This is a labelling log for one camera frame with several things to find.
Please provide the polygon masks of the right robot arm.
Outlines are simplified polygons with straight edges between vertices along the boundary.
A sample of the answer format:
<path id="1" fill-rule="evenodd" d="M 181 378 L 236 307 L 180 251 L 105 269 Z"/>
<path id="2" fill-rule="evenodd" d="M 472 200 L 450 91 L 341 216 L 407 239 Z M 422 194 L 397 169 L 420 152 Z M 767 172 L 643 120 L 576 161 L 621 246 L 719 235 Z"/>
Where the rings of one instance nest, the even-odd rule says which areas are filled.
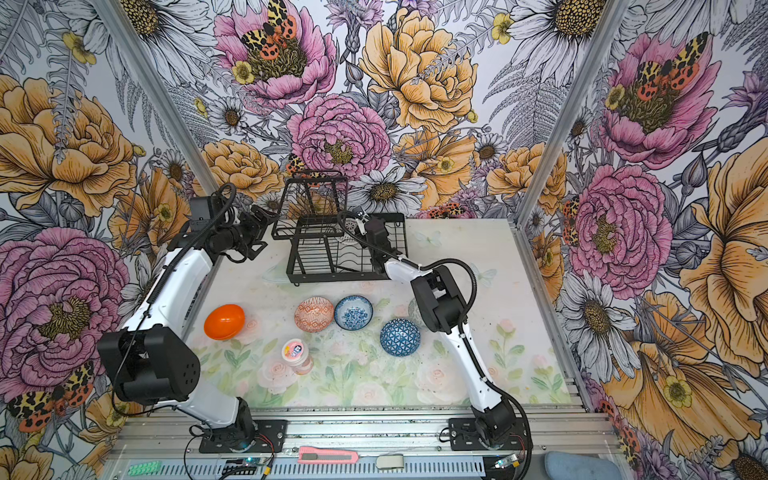
<path id="1" fill-rule="evenodd" d="M 337 222 L 345 235 L 369 251 L 375 271 L 411 287 L 423 323 L 443 338 L 459 366 L 481 443 L 499 449 L 516 438 L 523 449 L 532 450 L 524 408 L 493 382 L 475 345 L 468 314 L 477 298 L 478 282 L 470 266 L 455 258 L 427 265 L 410 260 L 390 243 L 381 215 L 344 211 Z"/>

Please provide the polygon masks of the black wire dish rack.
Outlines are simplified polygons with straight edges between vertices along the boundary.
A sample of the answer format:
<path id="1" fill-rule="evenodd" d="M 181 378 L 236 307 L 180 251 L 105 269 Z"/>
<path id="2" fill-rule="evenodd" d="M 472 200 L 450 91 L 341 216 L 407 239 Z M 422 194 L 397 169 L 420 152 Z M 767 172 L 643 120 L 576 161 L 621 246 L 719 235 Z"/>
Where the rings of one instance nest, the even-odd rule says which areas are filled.
<path id="1" fill-rule="evenodd" d="M 348 179 L 332 170 L 297 170 L 286 181 L 273 225 L 275 240 L 290 244 L 286 275 L 291 283 L 385 280 L 361 245 L 356 255 L 339 256 L 337 237 L 351 235 L 354 223 L 347 204 Z M 408 252 L 405 217 L 400 213 L 369 213 L 385 222 L 399 254 Z"/>

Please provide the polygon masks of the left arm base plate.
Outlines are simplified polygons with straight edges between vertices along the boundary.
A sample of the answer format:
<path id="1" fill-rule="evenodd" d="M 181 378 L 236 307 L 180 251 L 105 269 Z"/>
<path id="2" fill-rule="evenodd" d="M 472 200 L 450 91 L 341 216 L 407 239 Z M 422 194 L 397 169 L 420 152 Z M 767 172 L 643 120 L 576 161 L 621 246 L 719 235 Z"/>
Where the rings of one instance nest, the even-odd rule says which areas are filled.
<path id="1" fill-rule="evenodd" d="M 286 439 L 286 420 L 254 420 L 251 427 L 236 426 L 214 429 L 201 440 L 203 454 L 225 453 L 279 453 Z"/>

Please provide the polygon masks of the orange plastic bowl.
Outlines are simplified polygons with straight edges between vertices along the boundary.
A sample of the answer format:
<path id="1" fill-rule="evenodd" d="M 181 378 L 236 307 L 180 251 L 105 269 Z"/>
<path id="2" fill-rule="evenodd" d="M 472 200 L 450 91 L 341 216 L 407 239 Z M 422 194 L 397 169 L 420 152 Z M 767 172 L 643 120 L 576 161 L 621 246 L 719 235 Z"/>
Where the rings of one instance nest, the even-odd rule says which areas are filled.
<path id="1" fill-rule="evenodd" d="M 242 307 L 236 304 L 222 305 L 213 310 L 204 322 L 205 335 L 216 341 L 226 341 L 236 337 L 246 324 Z"/>

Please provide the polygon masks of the white perforated strainer bowl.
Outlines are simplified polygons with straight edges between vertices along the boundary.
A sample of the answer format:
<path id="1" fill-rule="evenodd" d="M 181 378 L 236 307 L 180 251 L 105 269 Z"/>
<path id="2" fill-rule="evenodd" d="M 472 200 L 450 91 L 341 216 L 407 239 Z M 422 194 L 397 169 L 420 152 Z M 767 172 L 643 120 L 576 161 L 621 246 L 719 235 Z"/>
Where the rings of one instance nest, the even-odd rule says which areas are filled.
<path id="1" fill-rule="evenodd" d="M 343 235 L 336 238 L 337 252 L 339 256 L 356 255 L 360 250 L 360 243 L 349 235 Z"/>

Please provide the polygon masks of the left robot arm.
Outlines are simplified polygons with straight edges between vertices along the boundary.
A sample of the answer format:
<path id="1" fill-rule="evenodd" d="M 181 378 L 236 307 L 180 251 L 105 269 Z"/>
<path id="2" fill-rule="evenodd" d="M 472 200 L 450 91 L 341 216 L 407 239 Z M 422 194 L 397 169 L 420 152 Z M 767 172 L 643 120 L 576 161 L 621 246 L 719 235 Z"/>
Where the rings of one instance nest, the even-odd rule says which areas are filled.
<path id="1" fill-rule="evenodd" d="M 162 408 L 195 420 L 205 437 L 245 451 L 257 437 L 247 402 L 226 395 L 201 377 L 201 363 L 183 339 L 190 309 L 218 258 L 231 252 L 255 259 L 275 212 L 250 205 L 241 210 L 218 193 L 193 200 L 191 217 L 168 245 L 160 275 L 133 315 L 97 343 L 114 399 L 146 413 Z"/>

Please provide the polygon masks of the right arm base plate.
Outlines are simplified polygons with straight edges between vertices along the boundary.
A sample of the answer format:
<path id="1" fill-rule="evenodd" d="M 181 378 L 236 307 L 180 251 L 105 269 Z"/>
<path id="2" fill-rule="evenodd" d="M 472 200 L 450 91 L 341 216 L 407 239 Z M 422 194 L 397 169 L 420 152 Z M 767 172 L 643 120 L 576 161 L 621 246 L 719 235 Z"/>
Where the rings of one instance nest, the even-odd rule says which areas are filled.
<path id="1" fill-rule="evenodd" d="M 440 434 L 446 440 L 452 451 L 528 451 L 532 449 L 532 441 L 521 423 L 515 425 L 512 432 L 493 444 L 486 445 L 481 441 L 475 420 L 473 418 L 449 418 L 447 427 Z"/>

